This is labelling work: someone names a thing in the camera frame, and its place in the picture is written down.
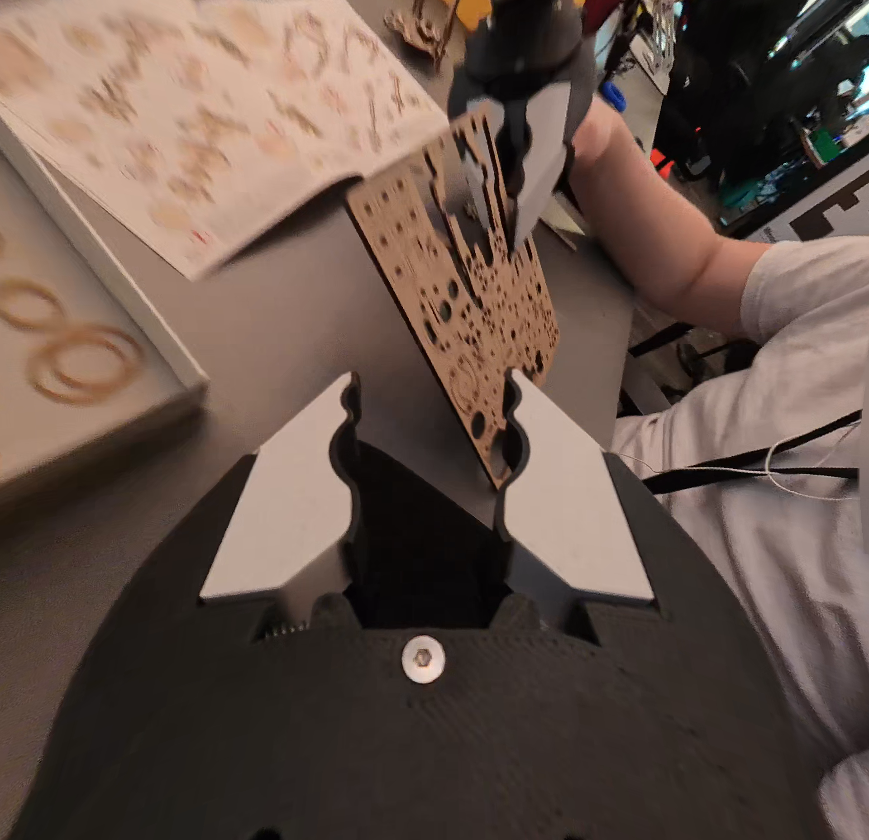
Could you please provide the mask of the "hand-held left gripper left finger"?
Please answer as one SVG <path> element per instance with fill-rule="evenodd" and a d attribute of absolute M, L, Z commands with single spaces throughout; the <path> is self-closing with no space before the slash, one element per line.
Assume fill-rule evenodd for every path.
<path fill-rule="evenodd" d="M 350 585 L 362 503 L 346 459 L 361 394 L 358 374 L 344 372 L 255 452 L 203 603 L 269 598 L 290 625 L 309 625 L 321 597 Z"/>

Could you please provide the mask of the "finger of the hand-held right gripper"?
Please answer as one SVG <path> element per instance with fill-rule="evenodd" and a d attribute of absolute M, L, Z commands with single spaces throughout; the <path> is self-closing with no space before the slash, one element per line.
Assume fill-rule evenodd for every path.
<path fill-rule="evenodd" d="M 497 153 L 484 140 L 462 140 L 462 166 L 478 219 L 487 230 L 506 233 L 506 195 Z"/>
<path fill-rule="evenodd" d="M 568 82 L 551 83 L 527 99 L 509 101 L 505 107 L 499 139 L 504 141 L 501 156 L 510 202 L 510 250 L 519 249 L 533 231 L 566 163 L 564 133 L 570 89 Z"/>

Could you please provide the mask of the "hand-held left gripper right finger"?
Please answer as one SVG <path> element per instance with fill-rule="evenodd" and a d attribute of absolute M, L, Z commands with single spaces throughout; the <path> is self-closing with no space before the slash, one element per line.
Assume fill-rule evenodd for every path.
<path fill-rule="evenodd" d="M 655 599 L 598 442 L 522 372 L 506 372 L 506 427 L 518 461 L 499 490 L 506 585 L 544 625 L 567 625 L 586 600 L 650 606 Z"/>

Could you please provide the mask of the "perforated wooden parts sheet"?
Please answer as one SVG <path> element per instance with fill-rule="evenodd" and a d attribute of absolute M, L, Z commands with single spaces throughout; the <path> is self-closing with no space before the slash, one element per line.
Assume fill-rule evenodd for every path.
<path fill-rule="evenodd" d="M 506 435 L 506 372 L 524 372 L 541 387 L 559 343 L 533 238 L 509 249 L 507 196 L 506 233 L 487 230 L 465 178 L 462 140 L 477 147 L 486 140 L 497 153 L 502 121 L 485 101 L 346 197 L 369 256 L 496 489 L 511 472 L 493 453 Z"/>

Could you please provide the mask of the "person's right forearm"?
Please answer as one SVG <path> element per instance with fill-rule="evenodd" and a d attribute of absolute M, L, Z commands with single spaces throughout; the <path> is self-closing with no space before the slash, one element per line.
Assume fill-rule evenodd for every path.
<path fill-rule="evenodd" d="M 740 333 L 766 246 L 725 237 L 660 179 L 623 117 L 596 95 L 573 135 L 569 185 L 592 234 L 639 298 L 671 319 Z"/>

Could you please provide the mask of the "partly built wooden model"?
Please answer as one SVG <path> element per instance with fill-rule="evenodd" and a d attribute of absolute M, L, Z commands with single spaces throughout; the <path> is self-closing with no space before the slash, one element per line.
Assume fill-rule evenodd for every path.
<path fill-rule="evenodd" d="M 452 0 L 447 19 L 437 27 L 424 16 L 426 0 L 412 0 L 408 15 L 398 10 L 389 10 L 384 16 L 384 25 L 396 33 L 411 49 L 428 55 L 435 72 L 440 71 L 451 40 L 461 0 Z"/>

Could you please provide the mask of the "white cardboard box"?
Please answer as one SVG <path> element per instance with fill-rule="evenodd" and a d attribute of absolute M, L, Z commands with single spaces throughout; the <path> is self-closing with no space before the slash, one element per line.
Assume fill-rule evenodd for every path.
<path fill-rule="evenodd" d="M 201 408 L 210 380 L 49 168 L 2 122 L 2 512 Z"/>

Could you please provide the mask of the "tan rubber band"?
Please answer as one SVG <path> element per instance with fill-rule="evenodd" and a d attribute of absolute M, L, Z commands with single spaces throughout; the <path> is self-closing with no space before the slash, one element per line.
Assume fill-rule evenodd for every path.
<path fill-rule="evenodd" d="M 56 404 L 97 406 L 129 388 L 146 362 L 143 344 L 113 325 L 69 325 L 27 357 L 24 378 Z"/>
<path fill-rule="evenodd" d="M 58 332 L 69 322 L 59 297 L 46 286 L 22 278 L 1 281 L 1 321 L 30 334 Z"/>

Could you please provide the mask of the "instruction booklet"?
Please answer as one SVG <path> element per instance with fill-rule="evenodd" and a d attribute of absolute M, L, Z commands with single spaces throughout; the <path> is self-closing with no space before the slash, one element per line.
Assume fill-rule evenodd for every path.
<path fill-rule="evenodd" d="M 2 117 L 190 280 L 444 133 L 347 0 L 19 0 Z"/>

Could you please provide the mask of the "framed printed marker sign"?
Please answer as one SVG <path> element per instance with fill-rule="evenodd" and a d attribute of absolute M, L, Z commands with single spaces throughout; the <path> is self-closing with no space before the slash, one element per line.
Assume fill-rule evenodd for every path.
<path fill-rule="evenodd" d="M 868 158 L 813 190 L 744 239 L 776 244 L 868 236 Z"/>

